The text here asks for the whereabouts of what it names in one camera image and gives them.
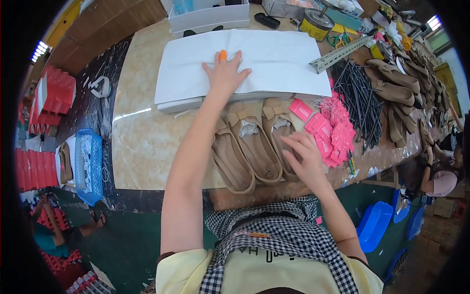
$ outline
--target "cardboard sheet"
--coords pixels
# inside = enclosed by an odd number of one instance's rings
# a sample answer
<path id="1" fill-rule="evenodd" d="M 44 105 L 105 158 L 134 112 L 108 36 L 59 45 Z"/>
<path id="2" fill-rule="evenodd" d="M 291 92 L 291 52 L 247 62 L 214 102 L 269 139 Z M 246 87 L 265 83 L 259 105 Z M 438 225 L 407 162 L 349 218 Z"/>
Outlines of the cardboard sheet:
<path id="1" fill-rule="evenodd" d="M 308 34 L 229 30 L 168 42 L 158 71 L 155 104 L 206 96 L 209 80 L 201 63 L 212 67 L 215 52 L 222 49 L 229 61 L 241 50 L 239 71 L 253 70 L 235 94 L 271 91 L 331 96 L 326 72 L 316 74 L 308 64 L 320 57 L 315 39 Z"/>

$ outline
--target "hand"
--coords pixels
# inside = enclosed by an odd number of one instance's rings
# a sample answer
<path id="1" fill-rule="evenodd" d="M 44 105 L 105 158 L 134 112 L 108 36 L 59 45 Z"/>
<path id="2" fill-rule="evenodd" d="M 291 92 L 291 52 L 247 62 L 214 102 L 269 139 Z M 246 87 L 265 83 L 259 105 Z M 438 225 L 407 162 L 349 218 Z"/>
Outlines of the hand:
<path id="1" fill-rule="evenodd" d="M 426 149 L 425 149 L 425 152 L 428 154 L 428 163 L 431 164 L 434 160 L 433 158 L 433 154 L 432 154 L 432 147 L 431 146 L 427 146 Z"/>
<path id="2" fill-rule="evenodd" d="M 318 195 L 318 192 L 325 185 L 329 185 L 329 182 L 326 179 L 323 160 L 313 135 L 295 132 L 288 137 L 281 136 L 281 140 L 302 157 L 302 163 L 299 163 L 294 154 L 287 150 L 282 151 L 299 178 L 315 195 Z"/>
<path id="3" fill-rule="evenodd" d="M 431 133 L 427 128 L 424 128 L 424 134 L 426 135 L 426 141 L 428 141 L 429 144 L 434 144 L 434 139 L 431 137 Z"/>
<path id="4" fill-rule="evenodd" d="M 242 59 L 242 52 L 238 51 L 235 58 L 230 62 L 220 59 L 220 52 L 216 52 L 214 58 L 214 68 L 211 69 L 207 63 L 203 63 L 203 69 L 209 77 L 211 90 L 216 91 L 222 97 L 229 97 L 237 90 L 246 77 L 251 73 L 251 69 L 246 68 L 238 73 L 238 64 Z"/>
<path id="5" fill-rule="evenodd" d="M 38 201 L 38 206 L 41 207 L 47 202 L 47 199 L 44 195 L 41 196 L 41 198 Z"/>

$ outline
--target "white box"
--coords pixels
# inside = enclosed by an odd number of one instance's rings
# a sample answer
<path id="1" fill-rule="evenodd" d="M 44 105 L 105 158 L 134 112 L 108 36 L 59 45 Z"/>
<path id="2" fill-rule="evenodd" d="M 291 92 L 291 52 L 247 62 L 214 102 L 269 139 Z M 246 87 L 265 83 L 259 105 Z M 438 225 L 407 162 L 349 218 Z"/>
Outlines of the white box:
<path id="1" fill-rule="evenodd" d="M 182 38 L 187 30 L 196 34 L 210 32 L 222 25 L 223 29 L 247 27 L 250 25 L 250 4 L 243 0 L 241 5 L 212 7 L 220 4 L 220 0 L 194 0 L 194 11 L 176 15 L 175 6 L 168 16 L 173 36 Z"/>
<path id="2" fill-rule="evenodd" d="M 359 4 L 357 0 L 350 0 L 350 1 L 354 3 L 354 6 L 356 7 L 356 9 L 354 11 L 342 10 L 343 13 L 352 17 L 359 17 L 362 13 L 364 13 L 362 6 Z"/>

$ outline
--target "blue plastic tray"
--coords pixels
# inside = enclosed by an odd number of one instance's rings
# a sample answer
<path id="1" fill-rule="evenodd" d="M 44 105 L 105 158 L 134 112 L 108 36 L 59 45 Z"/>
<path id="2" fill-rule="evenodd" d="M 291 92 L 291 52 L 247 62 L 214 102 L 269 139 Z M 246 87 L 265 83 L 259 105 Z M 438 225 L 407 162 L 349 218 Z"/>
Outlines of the blue plastic tray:
<path id="1" fill-rule="evenodd" d="M 83 135 L 91 135 L 91 192 L 85 193 L 85 162 L 80 148 L 80 139 Z M 77 132 L 75 143 L 75 185 L 78 196 L 89 206 L 103 198 L 103 180 L 101 176 L 103 139 L 95 134 L 91 128 L 84 128 Z"/>
<path id="2" fill-rule="evenodd" d="M 397 214 L 398 199 L 400 199 L 400 190 L 395 189 L 395 191 L 393 192 L 393 200 L 392 200 L 394 223 L 401 222 L 408 215 L 408 212 L 410 211 L 410 205 L 408 204 L 407 207 L 400 210 L 400 212 Z"/>
<path id="3" fill-rule="evenodd" d="M 377 248 L 392 218 L 392 214 L 393 208 L 382 201 L 367 207 L 357 228 L 360 247 L 364 253 L 372 252 Z"/>
<path id="4" fill-rule="evenodd" d="M 408 240 L 413 239 L 416 232 L 418 232 L 419 227 L 421 226 L 421 219 L 423 218 L 424 207 L 416 210 L 410 217 L 410 222 L 408 224 Z"/>

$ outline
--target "shoe insole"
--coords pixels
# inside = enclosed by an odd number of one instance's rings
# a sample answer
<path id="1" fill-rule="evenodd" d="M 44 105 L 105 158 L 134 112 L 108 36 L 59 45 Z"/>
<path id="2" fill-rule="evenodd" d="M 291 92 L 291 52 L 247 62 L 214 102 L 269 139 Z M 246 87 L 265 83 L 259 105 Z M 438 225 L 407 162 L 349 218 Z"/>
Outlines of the shoe insole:
<path id="1" fill-rule="evenodd" d="M 282 127 L 279 127 L 279 128 L 274 127 L 273 128 L 273 137 L 274 137 L 274 142 L 277 145 L 277 149 L 281 153 L 280 157 L 281 157 L 282 165 L 285 167 L 285 169 L 288 173 L 295 175 L 295 172 L 292 169 L 292 167 L 290 166 L 290 163 L 287 161 L 287 158 L 282 155 L 282 150 L 284 149 L 284 150 L 287 150 L 290 153 L 292 153 L 297 158 L 297 160 L 299 162 L 302 162 L 302 159 L 301 159 L 300 155 L 292 149 L 292 147 L 290 147 L 289 145 L 287 145 L 286 143 L 281 141 L 281 136 L 287 137 L 290 134 L 292 134 L 292 131 L 293 130 L 291 129 L 291 126 L 289 126 L 289 127 L 288 126 L 282 126 Z"/>
<path id="2" fill-rule="evenodd" d="M 216 140 L 212 144 L 212 155 L 214 161 L 222 170 L 222 178 L 226 183 L 233 186 L 235 191 L 245 191 L 251 184 L 251 176 L 248 167 L 243 167 L 237 156 L 230 134 L 216 135 Z"/>
<path id="3" fill-rule="evenodd" d="M 266 180 L 277 179 L 279 172 L 264 148 L 259 131 L 257 134 L 241 137 L 240 147 L 258 177 Z"/>

